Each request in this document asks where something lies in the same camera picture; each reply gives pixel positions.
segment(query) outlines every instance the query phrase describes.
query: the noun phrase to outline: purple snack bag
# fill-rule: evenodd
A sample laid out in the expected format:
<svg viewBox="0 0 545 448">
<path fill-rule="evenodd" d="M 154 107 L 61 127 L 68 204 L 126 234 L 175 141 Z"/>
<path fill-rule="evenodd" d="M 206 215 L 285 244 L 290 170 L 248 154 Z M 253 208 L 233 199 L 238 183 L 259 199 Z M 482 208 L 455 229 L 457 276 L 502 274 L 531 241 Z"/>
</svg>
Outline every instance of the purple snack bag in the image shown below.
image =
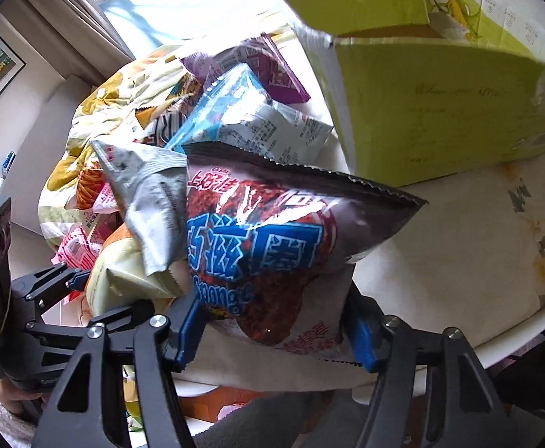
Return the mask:
<svg viewBox="0 0 545 448">
<path fill-rule="evenodd" d="M 267 34 L 247 38 L 224 50 L 218 49 L 201 49 L 181 58 L 185 68 L 203 83 L 205 89 L 232 67 L 244 62 L 275 101 L 297 104 L 309 100 L 306 89 Z"/>
</svg>

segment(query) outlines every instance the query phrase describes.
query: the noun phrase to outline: pile of snack bags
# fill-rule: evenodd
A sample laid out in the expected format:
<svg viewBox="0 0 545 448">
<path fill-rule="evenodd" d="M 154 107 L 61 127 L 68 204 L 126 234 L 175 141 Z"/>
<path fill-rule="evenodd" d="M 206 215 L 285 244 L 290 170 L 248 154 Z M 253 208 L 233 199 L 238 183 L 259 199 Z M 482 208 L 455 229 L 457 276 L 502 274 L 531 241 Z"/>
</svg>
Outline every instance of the pile of snack bags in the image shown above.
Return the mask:
<svg viewBox="0 0 545 448">
<path fill-rule="evenodd" d="M 92 140 L 87 189 L 125 223 L 103 243 L 72 227 L 54 261 L 92 269 L 92 315 L 140 298 L 163 311 L 191 288 L 229 336 L 352 360 L 340 317 L 355 263 L 425 202 L 312 167 L 333 127 L 291 107 L 309 95 L 273 41 L 220 47 L 181 57 L 183 92 L 143 142 Z"/>
</svg>

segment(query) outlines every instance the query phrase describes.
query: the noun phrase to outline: green cardboard box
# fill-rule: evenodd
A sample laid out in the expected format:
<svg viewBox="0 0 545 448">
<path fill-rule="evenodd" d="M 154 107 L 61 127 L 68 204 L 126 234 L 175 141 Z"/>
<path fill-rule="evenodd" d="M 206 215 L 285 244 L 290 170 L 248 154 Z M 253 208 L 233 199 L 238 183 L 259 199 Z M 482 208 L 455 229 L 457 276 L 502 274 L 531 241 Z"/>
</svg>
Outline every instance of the green cardboard box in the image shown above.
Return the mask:
<svg viewBox="0 0 545 448">
<path fill-rule="evenodd" d="M 284 0 L 349 169 L 402 186 L 545 151 L 545 30 L 504 0 Z"/>
</svg>

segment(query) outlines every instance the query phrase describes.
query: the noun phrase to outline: twisted snack image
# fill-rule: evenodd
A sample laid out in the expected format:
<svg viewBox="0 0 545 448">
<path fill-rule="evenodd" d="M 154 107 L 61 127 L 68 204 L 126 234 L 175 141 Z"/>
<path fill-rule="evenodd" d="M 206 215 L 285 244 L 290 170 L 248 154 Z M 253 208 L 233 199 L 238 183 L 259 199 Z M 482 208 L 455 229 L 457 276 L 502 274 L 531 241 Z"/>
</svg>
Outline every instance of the twisted snack image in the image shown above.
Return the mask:
<svg viewBox="0 0 545 448">
<path fill-rule="evenodd" d="M 424 201 L 224 143 L 184 151 L 188 263 L 213 325 L 262 345 L 331 357 L 351 277 L 325 278 L 391 237 Z M 300 350 L 296 342 L 304 339 L 315 344 Z"/>
</svg>

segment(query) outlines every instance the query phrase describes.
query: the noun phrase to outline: white wall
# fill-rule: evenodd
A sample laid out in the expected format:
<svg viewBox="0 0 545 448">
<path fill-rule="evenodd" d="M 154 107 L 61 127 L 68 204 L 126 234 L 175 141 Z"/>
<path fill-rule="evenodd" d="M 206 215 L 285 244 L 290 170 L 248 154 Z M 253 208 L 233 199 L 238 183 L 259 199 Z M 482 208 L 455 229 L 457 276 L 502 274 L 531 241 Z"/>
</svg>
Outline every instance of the white wall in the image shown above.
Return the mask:
<svg viewBox="0 0 545 448">
<path fill-rule="evenodd" d="M 0 95 L 0 173 L 10 151 L 17 152 L 34 124 L 41 106 L 63 78 L 0 15 L 0 37 L 26 62 L 21 72 Z M 53 253 L 44 238 L 13 225 L 9 259 L 12 277 L 50 266 Z"/>
</svg>

